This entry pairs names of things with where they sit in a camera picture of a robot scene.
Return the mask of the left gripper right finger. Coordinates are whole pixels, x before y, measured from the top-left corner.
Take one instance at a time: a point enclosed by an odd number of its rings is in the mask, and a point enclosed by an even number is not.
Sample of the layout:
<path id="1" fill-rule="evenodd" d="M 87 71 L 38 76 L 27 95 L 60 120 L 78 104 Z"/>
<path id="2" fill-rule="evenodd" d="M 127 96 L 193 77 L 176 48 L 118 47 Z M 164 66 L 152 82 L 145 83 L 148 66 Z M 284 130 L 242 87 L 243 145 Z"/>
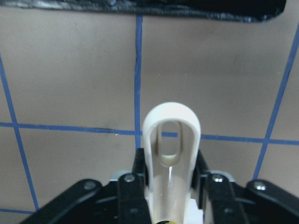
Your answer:
<path id="1" fill-rule="evenodd" d="M 200 151 L 193 170 L 192 193 L 203 211 L 205 224 L 248 224 L 244 208 L 237 201 L 232 182 L 224 174 L 214 172 Z"/>

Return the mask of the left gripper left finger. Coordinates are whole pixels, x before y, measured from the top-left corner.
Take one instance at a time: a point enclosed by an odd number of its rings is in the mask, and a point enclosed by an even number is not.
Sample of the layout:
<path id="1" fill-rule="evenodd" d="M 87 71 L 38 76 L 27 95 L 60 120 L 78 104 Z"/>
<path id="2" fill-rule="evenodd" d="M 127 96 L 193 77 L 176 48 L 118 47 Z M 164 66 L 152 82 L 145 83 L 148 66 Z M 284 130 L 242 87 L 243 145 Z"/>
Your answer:
<path id="1" fill-rule="evenodd" d="M 135 151 L 132 171 L 122 175 L 117 182 L 118 223 L 150 224 L 150 211 L 145 196 L 148 171 L 143 148 Z"/>

